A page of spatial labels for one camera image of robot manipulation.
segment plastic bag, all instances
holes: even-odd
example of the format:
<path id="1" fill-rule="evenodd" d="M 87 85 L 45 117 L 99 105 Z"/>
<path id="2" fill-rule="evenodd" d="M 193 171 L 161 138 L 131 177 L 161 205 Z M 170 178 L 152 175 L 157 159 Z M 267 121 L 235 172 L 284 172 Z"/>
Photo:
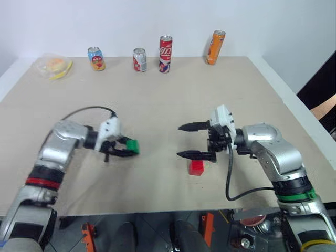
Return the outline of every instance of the plastic bag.
<path id="1" fill-rule="evenodd" d="M 33 65 L 42 76 L 55 80 L 68 73 L 72 60 L 56 54 L 43 54 Z"/>

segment tabletop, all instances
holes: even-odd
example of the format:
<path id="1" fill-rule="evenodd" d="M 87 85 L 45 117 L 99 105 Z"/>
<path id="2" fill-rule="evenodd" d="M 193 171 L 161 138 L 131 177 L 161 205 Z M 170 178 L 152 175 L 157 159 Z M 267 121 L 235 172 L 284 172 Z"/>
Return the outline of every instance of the tabletop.
<path id="1" fill-rule="evenodd" d="M 132 69 L 132 58 L 106 58 L 96 72 L 87 58 L 73 58 L 62 79 L 49 81 L 31 67 L 0 102 L 0 215 L 5 215 L 25 182 L 45 135 L 64 115 L 86 106 L 107 106 L 122 123 L 123 134 L 137 139 L 140 155 L 114 158 L 77 150 L 55 205 L 59 215 L 183 211 L 276 206 L 274 192 L 257 192 L 237 201 L 225 198 L 228 156 L 206 162 L 202 176 L 188 174 L 184 150 L 206 151 L 207 132 L 177 130 L 206 121 L 225 104 L 237 128 L 270 123 L 301 152 L 308 177 L 324 202 L 334 201 L 336 173 L 301 124 L 247 57 L 220 57 L 215 66 L 201 57 L 172 59 L 160 73 L 158 59 L 148 69 Z M 72 119 L 96 129 L 105 112 L 82 112 Z M 230 195 L 271 186 L 257 160 L 234 156 Z"/>

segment silver can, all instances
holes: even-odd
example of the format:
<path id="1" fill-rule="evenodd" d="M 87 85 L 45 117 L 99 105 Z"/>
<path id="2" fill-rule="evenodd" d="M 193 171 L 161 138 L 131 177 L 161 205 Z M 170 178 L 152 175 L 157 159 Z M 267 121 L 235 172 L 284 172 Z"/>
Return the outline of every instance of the silver can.
<path id="1" fill-rule="evenodd" d="M 145 72 L 147 70 L 147 55 L 145 49 L 136 48 L 133 50 L 133 65 L 137 72 Z"/>

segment green stripe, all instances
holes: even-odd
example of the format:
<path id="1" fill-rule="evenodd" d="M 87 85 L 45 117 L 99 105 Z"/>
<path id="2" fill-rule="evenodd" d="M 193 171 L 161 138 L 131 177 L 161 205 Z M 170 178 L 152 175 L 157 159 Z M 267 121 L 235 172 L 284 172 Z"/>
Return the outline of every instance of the green stripe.
<path id="1" fill-rule="evenodd" d="M 305 193 L 301 193 L 301 194 L 297 194 L 297 195 L 289 195 L 289 196 L 283 196 L 283 195 L 276 195 L 278 197 L 278 199 L 280 201 L 304 201 L 304 200 L 313 200 L 314 198 L 316 198 L 316 193 L 314 188 L 312 188 L 311 190 L 305 192 Z"/>

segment orange can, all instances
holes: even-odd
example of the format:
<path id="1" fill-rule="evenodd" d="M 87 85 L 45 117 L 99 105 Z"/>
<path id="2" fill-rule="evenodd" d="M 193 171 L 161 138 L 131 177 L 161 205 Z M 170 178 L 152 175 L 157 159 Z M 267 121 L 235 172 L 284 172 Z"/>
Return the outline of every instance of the orange can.
<path id="1" fill-rule="evenodd" d="M 209 65 L 216 64 L 224 38 L 225 38 L 225 31 L 222 31 L 222 30 L 214 31 L 214 34 L 212 35 L 211 43 L 209 46 L 208 55 L 206 56 L 206 62 Z"/>

